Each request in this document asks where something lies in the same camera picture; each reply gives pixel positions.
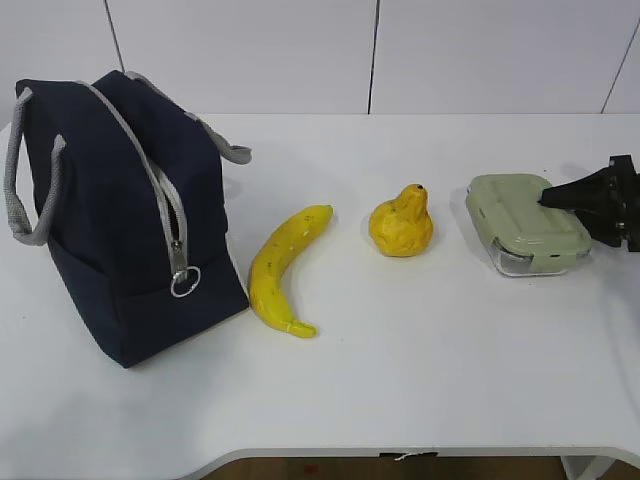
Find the navy blue bag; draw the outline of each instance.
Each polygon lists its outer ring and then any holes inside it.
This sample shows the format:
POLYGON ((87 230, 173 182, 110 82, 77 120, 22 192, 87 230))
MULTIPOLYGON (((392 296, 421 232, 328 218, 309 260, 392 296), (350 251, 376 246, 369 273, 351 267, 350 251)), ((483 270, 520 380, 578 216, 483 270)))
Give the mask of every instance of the navy blue bag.
POLYGON ((220 155, 232 147, 137 74, 22 80, 5 167, 14 236, 47 243, 102 350, 130 367, 246 309, 227 251, 220 155), (39 215, 16 194, 24 134, 39 215))

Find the banana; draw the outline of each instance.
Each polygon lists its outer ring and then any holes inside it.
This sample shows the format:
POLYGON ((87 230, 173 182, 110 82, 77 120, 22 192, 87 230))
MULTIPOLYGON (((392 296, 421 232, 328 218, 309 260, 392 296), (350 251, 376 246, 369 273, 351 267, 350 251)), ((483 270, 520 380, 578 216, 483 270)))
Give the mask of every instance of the banana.
POLYGON ((280 279, 291 262, 326 230, 332 216, 330 205, 305 208, 280 225, 256 255, 249 297, 253 309, 270 327, 302 338, 318 332, 296 318, 280 288, 280 279))

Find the gray rope handle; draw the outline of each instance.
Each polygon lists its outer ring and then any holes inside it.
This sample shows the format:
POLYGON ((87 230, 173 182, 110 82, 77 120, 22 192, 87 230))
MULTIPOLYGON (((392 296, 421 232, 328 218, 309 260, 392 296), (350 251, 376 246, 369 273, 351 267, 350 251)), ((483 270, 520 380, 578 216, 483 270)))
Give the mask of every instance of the gray rope handle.
MULTIPOLYGON (((173 102, 169 97, 167 97, 164 94, 162 90, 160 90, 153 83, 151 83, 151 81, 145 76, 140 75, 139 73, 136 73, 136 72, 131 72, 131 71, 125 72, 125 75, 131 80, 137 80, 138 82, 144 83, 147 87, 149 87, 151 90, 156 92, 161 97, 164 97, 170 102, 173 102)), ((222 135, 215 132, 207 124, 207 122, 204 122, 197 115, 191 112, 185 112, 185 115, 190 119, 192 119, 193 121, 200 123, 204 127, 209 137, 211 137, 211 141, 218 148, 220 155, 222 155, 224 158, 229 160, 231 163, 236 163, 238 165, 246 165, 251 161, 251 149, 249 147, 243 147, 241 145, 230 145, 229 142, 227 142, 227 140, 222 135)))
POLYGON ((25 88, 16 102, 13 111, 13 122, 9 134, 9 147, 7 148, 7 162, 4 167, 4 198, 7 203, 7 216, 9 228, 13 237, 25 245, 44 245, 49 238, 49 231, 53 223, 56 205, 60 199, 61 166, 60 156, 67 143, 61 135, 56 135, 51 150, 51 184, 49 193, 40 212, 38 223, 31 228, 31 222, 27 216, 24 204, 16 191, 16 177, 18 174, 18 158, 20 156, 20 144, 22 143, 22 130, 26 103, 33 97, 30 88, 25 88))

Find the yellow pear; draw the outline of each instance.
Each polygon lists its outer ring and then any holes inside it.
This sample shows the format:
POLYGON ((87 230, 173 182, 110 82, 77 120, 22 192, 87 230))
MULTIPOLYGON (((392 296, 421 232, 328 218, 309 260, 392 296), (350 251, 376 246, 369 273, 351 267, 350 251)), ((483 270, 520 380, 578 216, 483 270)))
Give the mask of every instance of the yellow pear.
POLYGON ((396 198, 373 211, 369 233, 382 253, 390 257, 411 257, 425 251, 433 237, 428 197, 422 185, 409 185, 396 198))

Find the floor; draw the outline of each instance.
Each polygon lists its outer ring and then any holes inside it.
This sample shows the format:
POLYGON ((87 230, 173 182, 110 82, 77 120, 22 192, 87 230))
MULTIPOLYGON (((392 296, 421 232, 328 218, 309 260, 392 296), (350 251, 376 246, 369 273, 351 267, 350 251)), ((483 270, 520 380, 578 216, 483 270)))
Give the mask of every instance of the floor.
MULTIPOLYGON (((556 457, 254 458, 225 465, 206 480, 566 480, 556 457)), ((601 480, 640 480, 617 462, 601 480)))

